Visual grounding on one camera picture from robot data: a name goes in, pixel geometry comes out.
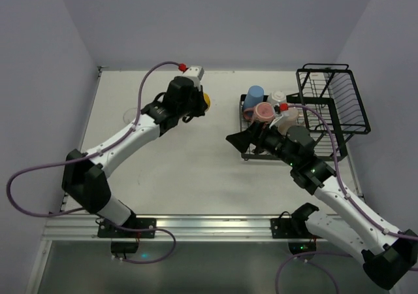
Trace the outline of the yellow ceramic mug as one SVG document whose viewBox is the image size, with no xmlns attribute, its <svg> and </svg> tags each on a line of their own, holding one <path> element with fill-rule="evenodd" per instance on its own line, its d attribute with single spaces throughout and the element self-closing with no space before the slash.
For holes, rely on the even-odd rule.
<svg viewBox="0 0 418 294">
<path fill-rule="evenodd" d="M 209 95 L 207 93 L 203 93 L 203 98 L 204 98 L 204 102 L 206 103 L 206 109 L 205 109 L 205 111 L 207 112 L 209 110 L 209 108 L 210 108 L 211 100 L 210 100 L 210 97 L 209 97 Z"/>
</svg>

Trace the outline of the clear faceted glass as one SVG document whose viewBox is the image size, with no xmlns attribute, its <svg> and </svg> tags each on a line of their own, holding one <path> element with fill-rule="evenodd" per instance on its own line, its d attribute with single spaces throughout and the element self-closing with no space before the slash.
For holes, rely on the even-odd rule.
<svg viewBox="0 0 418 294">
<path fill-rule="evenodd" d="M 123 114 L 123 121 L 125 124 L 134 122 L 137 116 L 137 108 L 130 108 Z"/>
</svg>

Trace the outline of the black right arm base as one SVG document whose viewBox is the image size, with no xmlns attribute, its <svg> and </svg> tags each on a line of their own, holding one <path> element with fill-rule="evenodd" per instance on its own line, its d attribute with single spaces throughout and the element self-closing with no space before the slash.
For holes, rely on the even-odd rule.
<svg viewBox="0 0 418 294">
<path fill-rule="evenodd" d="M 319 211 L 311 203 L 305 203 L 293 213 L 282 212 L 276 218 L 270 218 L 270 230 L 273 239 L 287 239 L 289 251 L 293 254 L 315 252 L 317 236 L 311 234 L 306 226 L 308 216 Z"/>
</svg>

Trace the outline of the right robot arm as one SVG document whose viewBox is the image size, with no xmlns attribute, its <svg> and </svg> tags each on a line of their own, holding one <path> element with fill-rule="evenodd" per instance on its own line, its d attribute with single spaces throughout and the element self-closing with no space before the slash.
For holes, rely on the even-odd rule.
<svg viewBox="0 0 418 294">
<path fill-rule="evenodd" d="M 288 164 L 293 181 L 341 218 L 334 222 L 312 208 L 304 215 L 305 228 L 356 259 L 377 286 L 392 289 L 417 263 L 417 235 L 391 224 L 358 198 L 342 182 L 339 169 L 316 156 L 315 142 L 305 127 L 292 126 L 282 135 L 255 122 L 226 139 L 239 152 L 254 145 Z"/>
</svg>

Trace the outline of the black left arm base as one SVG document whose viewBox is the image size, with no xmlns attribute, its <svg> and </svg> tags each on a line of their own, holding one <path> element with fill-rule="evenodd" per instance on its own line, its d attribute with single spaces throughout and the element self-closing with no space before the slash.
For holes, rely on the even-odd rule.
<svg viewBox="0 0 418 294">
<path fill-rule="evenodd" d="M 99 226 L 97 236 L 99 238 L 110 238 L 110 252 L 114 256 L 127 259 L 130 255 L 135 254 L 139 249 L 140 239 L 155 237 L 157 220 L 155 218 L 135 218 L 127 225 L 128 229 L 135 231 L 126 231 L 118 229 L 103 218 L 97 218 L 95 223 Z"/>
</svg>

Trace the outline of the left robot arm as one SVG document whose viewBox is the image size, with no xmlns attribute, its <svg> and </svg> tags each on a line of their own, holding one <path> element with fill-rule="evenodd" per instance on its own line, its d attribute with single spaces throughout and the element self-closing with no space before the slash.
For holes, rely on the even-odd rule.
<svg viewBox="0 0 418 294">
<path fill-rule="evenodd" d="M 62 189 L 90 214 L 118 227 L 134 229 L 136 214 L 111 192 L 108 178 L 131 155 L 180 121 L 205 115 L 209 105 L 196 76 L 177 76 L 164 93 L 140 111 L 134 120 L 102 144 L 67 155 Z"/>
</svg>

